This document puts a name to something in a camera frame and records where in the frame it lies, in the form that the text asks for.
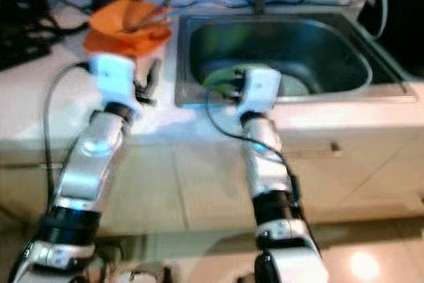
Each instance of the tiled floor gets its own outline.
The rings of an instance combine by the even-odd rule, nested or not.
[[[320,225],[313,232],[331,283],[424,282],[424,218]],[[5,281],[19,236],[0,236],[0,282]],[[133,260],[171,260],[180,282],[232,283],[253,269],[252,233],[174,233],[126,238]]]

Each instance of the sink basin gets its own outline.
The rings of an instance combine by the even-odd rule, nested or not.
[[[208,75],[239,64],[266,64],[280,71],[278,102],[369,97],[374,76],[374,82],[396,84],[397,94],[405,93],[342,15],[180,18],[178,105],[202,104]],[[222,101],[218,95],[214,100]]]

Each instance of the white countertop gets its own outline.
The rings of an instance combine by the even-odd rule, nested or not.
[[[62,24],[81,20],[75,11],[59,14]],[[154,57],[163,59],[154,97],[155,107],[144,107],[142,118],[134,123],[130,143],[158,144],[223,141],[209,123],[204,110],[184,109],[174,103],[178,19],[174,35],[166,47],[140,59],[138,71]],[[67,38],[52,47],[49,56],[0,72],[0,144],[37,149],[41,147],[41,110],[50,80],[70,62],[84,60],[81,48],[85,33]],[[424,127],[424,82],[409,82],[417,102],[344,101],[283,103],[275,106],[272,117],[281,131],[313,129],[358,129]],[[50,130],[55,147],[66,146],[87,123],[91,112],[100,108],[99,94],[92,77],[80,70],[68,74],[54,92]],[[231,107],[217,110],[215,116],[227,130],[237,131]]]

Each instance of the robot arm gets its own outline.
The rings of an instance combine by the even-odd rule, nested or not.
[[[244,136],[281,151],[282,142],[269,119],[281,74],[265,67],[246,73],[237,114]],[[260,144],[244,143],[247,184],[257,223],[256,283],[328,282],[319,250],[303,216],[295,176],[281,156]]]
[[[71,282],[94,254],[94,236],[123,157],[125,136],[140,113],[134,99],[134,64],[102,54],[90,62],[106,105],[93,114],[62,170],[54,203],[42,216],[23,261],[9,282]]]

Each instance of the kitchen counter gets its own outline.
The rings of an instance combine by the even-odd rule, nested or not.
[[[202,13],[211,9],[192,9]],[[299,8],[273,9],[273,12],[298,11]],[[357,9],[347,14],[354,17]],[[58,13],[63,25],[81,20],[80,14],[65,8]],[[134,123],[131,144],[173,144],[181,142],[217,142],[221,136],[202,109],[184,109],[174,103],[178,18],[173,19],[174,35],[166,47],[138,61],[142,76],[155,58],[163,59],[154,98],[155,107],[144,107],[142,118]],[[40,149],[41,110],[45,88],[64,66],[83,60],[81,48],[85,33],[67,38],[52,47],[51,55],[0,72],[0,148]],[[315,129],[360,129],[424,127],[424,82],[408,77],[417,96],[414,102],[344,101],[283,103],[275,106],[272,118],[280,131]],[[54,148],[66,148],[87,123],[91,112],[100,108],[100,96],[93,78],[83,71],[68,74],[54,92],[50,109],[50,130]],[[233,108],[217,110],[215,116],[229,131],[237,131]]]

